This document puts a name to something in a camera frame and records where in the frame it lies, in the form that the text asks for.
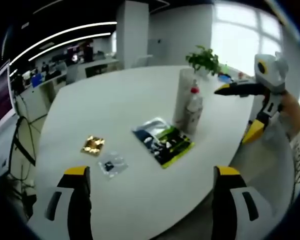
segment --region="red bottle cap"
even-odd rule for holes
[[[192,88],[191,88],[191,93],[192,93],[192,94],[197,94],[197,93],[199,93],[199,88],[198,88],[198,87],[192,87]]]

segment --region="ceiling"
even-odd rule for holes
[[[63,30],[101,22],[116,21],[116,12],[124,0],[58,0],[38,12],[40,8],[55,2],[56,0],[0,0],[0,65],[8,59],[14,59],[18,54],[37,43],[38,41]],[[138,0],[139,2],[149,3],[149,11],[163,7],[166,4],[160,0]],[[210,4],[213,0],[165,0],[170,6],[163,7],[159,11],[176,8],[186,5]],[[233,0],[263,9],[272,13],[271,9],[264,1],[260,0]],[[98,33],[112,33],[116,29],[115,25],[96,26],[79,29],[76,31],[62,34],[53,38],[55,44],[63,43],[75,38],[88,36]],[[3,59],[2,45],[5,40]],[[14,63],[24,64],[25,61],[42,50],[39,47],[49,43],[49,41],[35,47]]]

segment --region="monitor screen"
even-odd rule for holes
[[[9,63],[0,69],[0,127],[14,114],[11,84],[9,78]]]

